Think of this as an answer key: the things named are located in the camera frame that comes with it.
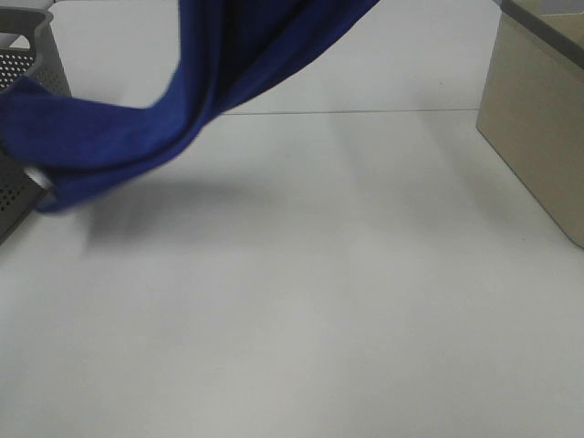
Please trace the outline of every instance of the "gray plastic basket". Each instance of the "gray plastic basket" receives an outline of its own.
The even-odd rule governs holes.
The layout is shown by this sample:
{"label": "gray plastic basket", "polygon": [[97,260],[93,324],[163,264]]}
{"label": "gray plastic basket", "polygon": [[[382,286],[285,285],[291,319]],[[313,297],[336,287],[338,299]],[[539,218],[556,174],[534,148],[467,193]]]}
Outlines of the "gray plastic basket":
{"label": "gray plastic basket", "polygon": [[[54,94],[70,90],[53,38],[52,14],[42,9],[0,7],[0,33],[26,38],[29,48],[0,47],[0,93],[28,76]],[[3,152],[0,138],[0,243],[16,229],[46,194],[25,172],[23,164]]]}

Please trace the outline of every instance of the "blue cloth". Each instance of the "blue cloth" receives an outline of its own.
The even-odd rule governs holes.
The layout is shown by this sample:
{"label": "blue cloth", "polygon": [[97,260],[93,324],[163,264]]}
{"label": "blue cloth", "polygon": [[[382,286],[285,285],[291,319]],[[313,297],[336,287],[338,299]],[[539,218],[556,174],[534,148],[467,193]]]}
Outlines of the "blue cloth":
{"label": "blue cloth", "polygon": [[147,109],[52,96],[29,78],[0,95],[9,154],[65,209],[176,157],[221,113],[321,55],[379,0],[180,0],[181,61]]}

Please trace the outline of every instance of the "basket hole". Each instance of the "basket hole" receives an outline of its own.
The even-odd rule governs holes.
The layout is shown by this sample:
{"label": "basket hole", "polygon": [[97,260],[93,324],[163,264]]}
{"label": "basket hole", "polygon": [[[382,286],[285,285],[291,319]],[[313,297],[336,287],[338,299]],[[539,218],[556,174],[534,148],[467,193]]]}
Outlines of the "basket hole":
{"label": "basket hole", "polygon": [[4,47],[30,50],[30,42],[23,35],[0,32],[0,41],[4,42]]}

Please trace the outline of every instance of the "beige box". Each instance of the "beige box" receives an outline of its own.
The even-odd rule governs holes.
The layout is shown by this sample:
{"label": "beige box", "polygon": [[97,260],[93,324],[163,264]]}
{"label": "beige box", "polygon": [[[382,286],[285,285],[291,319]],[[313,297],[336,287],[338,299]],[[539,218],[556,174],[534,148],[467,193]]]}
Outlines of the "beige box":
{"label": "beige box", "polygon": [[[584,42],[584,15],[545,20]],[[584,69],[503,14],[477,127],[584,246]]]}

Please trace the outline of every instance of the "navy blue towel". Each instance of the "navy blue towel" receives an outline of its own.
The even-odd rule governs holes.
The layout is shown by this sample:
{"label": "navy blue towel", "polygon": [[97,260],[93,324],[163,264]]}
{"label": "navy blue towel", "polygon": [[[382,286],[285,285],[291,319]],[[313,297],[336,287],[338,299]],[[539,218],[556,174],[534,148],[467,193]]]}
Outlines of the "navy blue towel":
{"label": "navy blue towel", "polygon": [[147,109],[55,97],[29,78],[0,95],[8,153],[44,170],[57,211],[176,157],[221,113],[321,55],[379,0],[180,0],[181,61]]}

